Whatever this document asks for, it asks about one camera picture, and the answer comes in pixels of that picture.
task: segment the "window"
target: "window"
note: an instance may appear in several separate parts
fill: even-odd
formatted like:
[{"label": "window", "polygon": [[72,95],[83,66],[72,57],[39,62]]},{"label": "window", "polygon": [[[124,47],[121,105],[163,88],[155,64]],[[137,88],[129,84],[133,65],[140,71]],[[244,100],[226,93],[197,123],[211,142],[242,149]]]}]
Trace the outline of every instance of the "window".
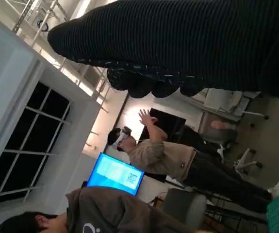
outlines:
[{"label": "window", "polygon": [[0,157],[0,202],[22,198],[33,189],[51,154],[71,102],[38,83]]}]

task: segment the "computer screen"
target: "computer screen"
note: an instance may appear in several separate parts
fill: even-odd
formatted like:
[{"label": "computer screen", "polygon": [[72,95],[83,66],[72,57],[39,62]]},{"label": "computer screen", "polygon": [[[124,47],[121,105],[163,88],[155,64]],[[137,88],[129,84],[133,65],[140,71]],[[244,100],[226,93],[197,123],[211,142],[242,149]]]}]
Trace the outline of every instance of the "computer screen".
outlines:
[{"label": "computer screen", "polygon": [[112,187],[135,196],[143,177],[144,172],[100,153],[86,186]]}]

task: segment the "white vr headset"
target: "white vr headset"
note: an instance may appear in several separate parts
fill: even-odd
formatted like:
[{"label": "white vr headset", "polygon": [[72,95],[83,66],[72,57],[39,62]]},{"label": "white vr headset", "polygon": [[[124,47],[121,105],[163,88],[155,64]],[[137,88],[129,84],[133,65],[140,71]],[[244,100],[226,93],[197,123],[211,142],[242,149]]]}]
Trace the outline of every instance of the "white vr headset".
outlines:
[{"label": "white vr headset", "polygon": [[117,149],[118,148],[118,144],[120,141],[122,141],[123,139],[127,139],[128,136],[130,136],[131,134],[131,129],[124,126],[122,128],[122,130],[120,131],[120,135],[118,137],[118,139],[111,145],[114,149]]}]

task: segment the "white sneaker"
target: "white sneaker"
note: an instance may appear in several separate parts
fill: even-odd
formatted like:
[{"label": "white sneaker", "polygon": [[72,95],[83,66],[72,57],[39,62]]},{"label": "white sneaker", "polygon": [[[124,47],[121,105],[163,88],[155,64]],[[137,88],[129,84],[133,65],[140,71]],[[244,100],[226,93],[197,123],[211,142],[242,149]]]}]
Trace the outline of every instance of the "white sneaker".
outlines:
[{"label": "white sneaker", "polygon": [[273,187],[269,188],[268,192],[272,194],[273,199],[279,196],[279,182]]}]

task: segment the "chair wheel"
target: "chair wheel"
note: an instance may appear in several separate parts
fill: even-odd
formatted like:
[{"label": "chair wheel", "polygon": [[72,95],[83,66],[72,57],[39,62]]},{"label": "chair wheel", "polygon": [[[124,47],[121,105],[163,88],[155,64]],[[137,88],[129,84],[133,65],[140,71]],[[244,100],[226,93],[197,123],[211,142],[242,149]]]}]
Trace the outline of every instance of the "chair wheel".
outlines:
[{"label": "chair wheel", "polygon": [[258,168],[263,168],[263,164],[260,163],[260,162],[257,162],[257,163],[256,163],[256,166],[257,166]]}]

